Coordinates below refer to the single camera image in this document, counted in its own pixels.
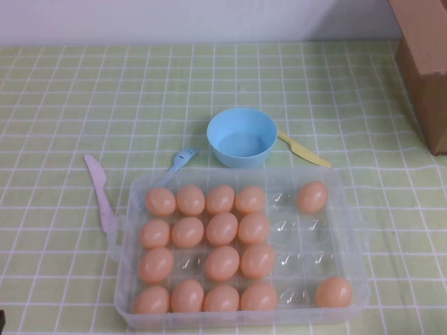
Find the egg tray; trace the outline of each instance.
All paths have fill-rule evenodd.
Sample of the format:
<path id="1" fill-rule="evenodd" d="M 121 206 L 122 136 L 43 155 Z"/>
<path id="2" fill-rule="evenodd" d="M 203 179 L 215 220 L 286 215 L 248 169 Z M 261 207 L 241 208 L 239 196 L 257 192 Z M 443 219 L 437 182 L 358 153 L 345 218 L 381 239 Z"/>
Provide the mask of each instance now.
<path id="1" fill-rule="evenodd" d="M 321 181 L 329 191 L 325 208 L 313 215 L 299 213 L 296 208 L 298 191 L 311 181 Z M 146 192 L 164 186 L 174 194 L 184 185 L 194 184 L 205 196 L 215 186 L 228 184 L 235 192 L 249 185 L 260 186 L 266 194 L 265 214 L 270 219 L 268 243 L 276 255 L 274 269 L 262 278 L 277 290 L 278 306 L 274 311 L 237 311 L 167 313 L 135 315 L 133 300 L 147 285 L 138 278 L 140 259 L 146 252 L 139 240 L 140 230 L 152 216 L 144 206 Z M 173 225 L 184 217 L 178 210 L 166 220 Z M 199 216 L 206 226 L 211 219 L 207 213 Z M 126 220 L 122 224 L 122 247 L 115 289 L 115 307 L 131 327 L 165 330 L 185 327 L 230 327 L 258 325 L 290 325 L 300 323 L 342 322 L 361 311 L 369 301 L 369 283 L 362 257 L 362 239 L 358 230 L 359 218 L 352 215 L 339 175 L 324 167 L 295 169 L 195 169 L 175 174 L 151 173 L 134 180 L 129 193 Z M 240 255 L 244 246 L 236 239 L 232 244 Z M 179 249 L 168 246 L 174 255 L 171 275 L 162 282 L 169 292 L 186 278 L 198 280 L 205 294 L 221 283 L 210 281 L 204 272 L 207 255 L 214 248 L 203 241 L 195 248 Z M 346 308 L 318 308 L 316 289 L 330 276 L 346 278 L 353 289 L 353 300 Z M 242 295 L 254 283 L 236 273 L 226 281 Z"/>

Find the fork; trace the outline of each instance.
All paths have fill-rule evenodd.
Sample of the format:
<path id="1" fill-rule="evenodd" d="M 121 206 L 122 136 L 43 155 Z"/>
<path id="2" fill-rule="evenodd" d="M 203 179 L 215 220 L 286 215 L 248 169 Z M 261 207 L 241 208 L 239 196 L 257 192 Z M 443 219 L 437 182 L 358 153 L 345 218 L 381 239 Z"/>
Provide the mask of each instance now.
<path id="1" fill-rule="evenodd" d="M 198 153 L 198 150 L 193 147 L 185 148 L 174 156 L 173 166 L 169 171 L 164 174 L 155 184 L 154 187 L 164 187 L 166 184 L 174 177 L 174 172 L 180 170 L 183 165 L 188 163 L 188 161 L 193 158 Z M 140 203 L 140 208 L 144 211 L 146 210 L 145 202 Z"/>
<path id="2" fill-rule="evenodd" d="M 169 172 L 176 172 L 182 168 L 183 165 L 193 158 L 198 153 L 198 150 L 193 147 L 189 147 L 181 150 L 174 157 L 173 166 L 169 169 Z"/>

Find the egg compartment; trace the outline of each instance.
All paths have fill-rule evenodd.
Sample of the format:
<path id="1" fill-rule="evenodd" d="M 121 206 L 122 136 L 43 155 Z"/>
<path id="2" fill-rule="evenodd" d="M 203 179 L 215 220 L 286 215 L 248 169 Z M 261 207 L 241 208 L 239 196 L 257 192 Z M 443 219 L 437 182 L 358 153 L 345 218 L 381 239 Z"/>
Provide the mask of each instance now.
<path id="1" fill-rule="evenodd" d="M 322 181 L 329 190 L 328 202 L 320 213 L 304 215 L 296 208 L 296 195 L 306 183 Z M 195 184 L 205 196 L 215 186 L 228 184 L 238 192 L 245 186 L 258 185 L 266 194 L 265 214 L 269 217 L 268 243 L 275 250 L 276 263 L 269 281 L 277 290 L 275 311 L 238 311 L 226 313 L 168 313 L 134 315 L 130 313 L 136 295 L 147 285 L 138 278 L 138 266 L 145 252 L 139 241 L 141 227 L 152 217 L 145 211 L 145 193 L 163 186 L 174 194 L 187 184 Z M 166 218 L 170 225 L 184 217 L 176 211 Z M 205 228 L 211 216 L 200 216 Z M 331 169 L 301 167 L 296 169 L 195 169 L 175 174 L 151 173 L 139 176 L 129 193 L 124 224 L 123 244 L 115 289 L 115 307 L 131 327 L 164 330 L 197 326 L 232 327 L 244 325 L 287 325 L 297 323 L 341 322 L 361 311 L 369 301 L 369 283 L 362 258 L 362 246 L 354 230 L 351 210 L 339 175 Z M 232 243 L 240 255 L 245 248 Z M 207 291 L 220 283 L 209 281 L 204 273 L 206 257 L 214 249 L 205 241 L 192 249 L 169 245 L 174 254 L 172 274 L 162 283 L 170 292 L 186 278 L 195 278 Z M 329 276 L 346 278 L 353 288 L 353 301 L 346 308 L 316 308 L 314 295 L 319 283 Z M 240 271 L 229 281 L 240 294 L 255 281 Z"/>

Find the blue bowl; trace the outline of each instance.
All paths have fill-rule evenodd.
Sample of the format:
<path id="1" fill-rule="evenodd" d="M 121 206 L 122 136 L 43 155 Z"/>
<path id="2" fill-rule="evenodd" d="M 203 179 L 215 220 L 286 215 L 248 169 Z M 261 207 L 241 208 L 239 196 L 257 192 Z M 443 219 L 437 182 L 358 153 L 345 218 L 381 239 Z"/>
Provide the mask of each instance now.
<path id="1" fill-rule="evenodd" d="M 231 108 L 208 124 L 207 137 L 219 161 L 229 168 L 254 168 L 272 151 L 278 130 L 272 118 L 253 108 Z"/>

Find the brown egg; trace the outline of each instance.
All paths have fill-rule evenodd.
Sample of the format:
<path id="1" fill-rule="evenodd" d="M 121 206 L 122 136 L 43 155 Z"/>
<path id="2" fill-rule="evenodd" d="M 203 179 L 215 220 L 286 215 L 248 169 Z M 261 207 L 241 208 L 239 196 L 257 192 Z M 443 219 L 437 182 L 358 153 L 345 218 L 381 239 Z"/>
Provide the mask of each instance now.
<path id="1" fill-rule="evenodd" d="M 266 282 L 249 286 L 240 299 L 240 309 L 243 311 L 271 311 L 276 309 L 277 304 L 277 291 Z"/>
<path id="2" fill-rule="evenodd" d="M 203 303 L 204 312 L 234 312 L 238 309 L 239 293 L 229 285 L 220 285 L 210 290 Z"/>
<path id="3" fill-rule="evenodd" d="M 138 274 L 145 283 L 155 284 L 168 277 L 173 267 L 173 253 L 167 248 L 154 248 L 142 257 Z"/>
<path id="4" fill-rule="evenodd" d="M 169 292 L 161 286 L 142 291 L 133 302 L 133 314 L 162 314 L 169 311 Z"/>
<path id="5" fill-rule="evenodd" d="M 328 201 L 328 189 L 319 181 L 311 181 L 304 185 L 298 193 L 297 206 L 306 214 L 320 211 Z"/>
<path id="6" fill-rule="evenodd" d="M 229 244 L 237 234 L 237 219 L 231 213 L 214 216 L 207 225 L 207 240 L 213 246 Z"/>
<path id="7" fill-rule="evenodd" d="M 192 248 L 202 241 L 204 231 L 198 218 L 182 218 L 173 227 L 173 243 L 179 248 Z"/>
<path id="8" fill-rule="evenodd" d="M 329 277 L 316 290 L 316 305 L 321 308 L 347 307 L 351 300 L 351 286 L 342 277 Z"/>
<path id="9" fill-rule="evenodd" d="M 205 262 L 205 273 L 213 281 L 230 279 L 239 267 L 239 253 L 231 246 L 214 249 Z"/>
<path id="10" fill-rule="evenodd" d="M 245 249 L 240 260 L 242 273 L 250 279 L 267 276 L 274 267 L 274 251 L 264 242 L 252 244 Z"/>
<path id="11" fill-rule="evenodd" d="M 231 211 L 235 203 L 235 191 L 229 185 L 214 187 L 207 196 L 207 211 L 211 215 Z"/>
<path id="12" fill-rule="evenodd" d="M 265 206 L 265 193 L 259 186 L 244 187 L 236 195 L 236 209 L 243 213 L 255 213 L 261 211 Z"/>
<path id="13" fill-rule="evenodd" d="M 170 240 L 170 226 L 163 220 L 152 220 L 140 231 L 140 242 L 145 248 L 165 246 Z"/>
<path id="14" fill-rule="evenodd" d="M 146 193 L 146 209 L 157 216 L 169 216 L 175 210 L 175 197 L 164 187 L 151 188 Z"/>
<path id="15" fill-rule="evenodd" d="M 202 311 L 202 285 L 195 279 L 187 279 L 178 284 L 170 298 L 174 313 L 197 313 Z"/>
<path id="16" fill-rule="evenodd" d="M 205 196 L 197 186 L 183 186 L 177 192 L 177 206 L 184 215 L 197 216 L 205 209 Z"/>
<path id="17" fill-rule="evenodd" d="M 246 215 L 239 224 L 237 235 L 239 240 L 245 244 L 263 242 L 270 232 L 270 220 L 262 213 L 251 213 Z"/>

